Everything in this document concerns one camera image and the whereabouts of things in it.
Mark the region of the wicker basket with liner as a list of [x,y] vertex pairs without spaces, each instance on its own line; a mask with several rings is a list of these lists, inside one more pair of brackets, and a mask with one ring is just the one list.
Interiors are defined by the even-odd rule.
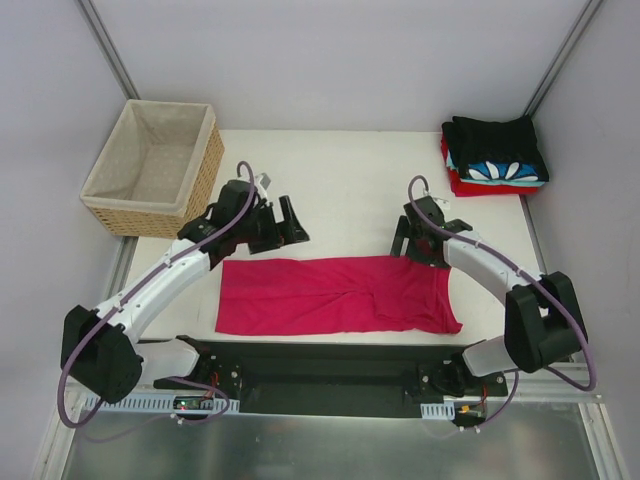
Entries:
[[174,239],[204,213],[224,152],[211,105],[129,100],[80,199],[116,236]]

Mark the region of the red t shirt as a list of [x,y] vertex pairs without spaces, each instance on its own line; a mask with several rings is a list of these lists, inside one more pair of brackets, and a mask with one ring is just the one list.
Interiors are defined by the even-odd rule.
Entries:
[[538,185],[525,186],[504,183],[472,183],[463,181],[451,162],[451,155],[445,137],[441,138],[440,148],[445,162],[450,189],[456,197],[479,197],[488,195],[531,195],[539,190]]

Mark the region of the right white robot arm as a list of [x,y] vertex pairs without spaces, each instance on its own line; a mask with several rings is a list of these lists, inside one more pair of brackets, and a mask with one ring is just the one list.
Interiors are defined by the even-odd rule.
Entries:
[[448,221],[435,199],[426,195],[405,204],[391,247],[427,266],[457,269],[500,301],[504,332],[470,345],[442,368],[440,384],[453,395],[473,394],[486,377],[506,372],[546,370],[569,385],[589,392],[597,385],[591,357],[588,379],[580,383],[555,363],[585,352],[588,334],[571,279],[561,273],[530,272],[489,245],[468,223]]

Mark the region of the pink t shirt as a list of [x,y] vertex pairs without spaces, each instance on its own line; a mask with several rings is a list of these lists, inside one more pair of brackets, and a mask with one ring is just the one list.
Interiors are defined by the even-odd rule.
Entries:
[[227,261],[216,330],[239,336],[456,335],[449,272],[407,257]]

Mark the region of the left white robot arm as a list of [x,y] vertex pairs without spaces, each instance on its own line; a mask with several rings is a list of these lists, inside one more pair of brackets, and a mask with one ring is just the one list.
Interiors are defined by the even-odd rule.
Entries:
[[179,336],[144,343],[142,334],[175,297],[239,245],[257,254],[308,239],[288,196],[273,203],[261,186],[227,182],[217,201],[186,223],[131,285],[93,309],[76,306],[66,315],[61,378],[73,378],[110,404],[157,380],[179,378],[188,388],[204,387],[212,367],[193,340]]

